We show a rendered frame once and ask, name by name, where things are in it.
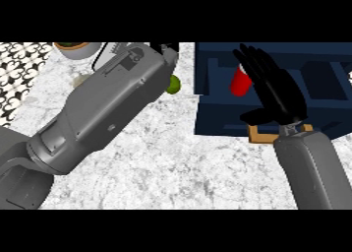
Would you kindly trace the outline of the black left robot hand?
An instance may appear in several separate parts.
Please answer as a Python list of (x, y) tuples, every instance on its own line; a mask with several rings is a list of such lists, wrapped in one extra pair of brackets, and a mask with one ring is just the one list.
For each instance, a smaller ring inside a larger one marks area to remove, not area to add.
[(152, 42), (149, 47), (158, 52), (162, 53), (166, 48), (171, 48), (174, 51), (178, 51), (177, 42)]

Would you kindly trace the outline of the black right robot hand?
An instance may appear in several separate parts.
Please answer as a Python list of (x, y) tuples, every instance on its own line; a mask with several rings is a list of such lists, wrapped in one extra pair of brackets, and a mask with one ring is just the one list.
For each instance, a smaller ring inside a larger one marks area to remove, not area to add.
[(239, 115), (248, 125), (259, 125), (274, 121), (289, 125), (307, 118), (307, 104), (298, 84), (282, 69), (270, 55), (252, 46), (239, 44), (231, 50), (242, 69), (252, 83), (262, 107)]

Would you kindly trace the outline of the red can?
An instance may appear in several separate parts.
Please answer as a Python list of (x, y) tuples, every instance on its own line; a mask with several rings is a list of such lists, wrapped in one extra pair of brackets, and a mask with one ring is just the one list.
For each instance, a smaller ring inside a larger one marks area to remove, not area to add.
[(251, 87), (251, 79), (245, 73), (242, 65), (237, 65), (230, 80), (228, 90), (234, 96), (245, 96)]

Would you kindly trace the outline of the green round fruit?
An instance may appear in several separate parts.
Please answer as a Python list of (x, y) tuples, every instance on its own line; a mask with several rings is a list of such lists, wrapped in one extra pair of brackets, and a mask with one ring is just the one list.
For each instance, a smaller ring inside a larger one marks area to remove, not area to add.
[(174, 95), (178, 91), (180, 91), (180, 80), (174, 75), (171, 75), (169, 76), (169, 85), (165, 89), (165, 92), (169, 95)]

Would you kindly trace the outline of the grey plant pot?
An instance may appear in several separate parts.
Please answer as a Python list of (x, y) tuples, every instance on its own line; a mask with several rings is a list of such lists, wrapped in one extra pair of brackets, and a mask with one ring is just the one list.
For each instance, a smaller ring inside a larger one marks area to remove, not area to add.
[(96, 51), (99, 50), (102, 43), (100, 42), (78, 42), (72, 46), (65, 46), (59, 42), (54, 44), (56, 49), (60, 54), (71, 60), (81, 60), (88, 58)]

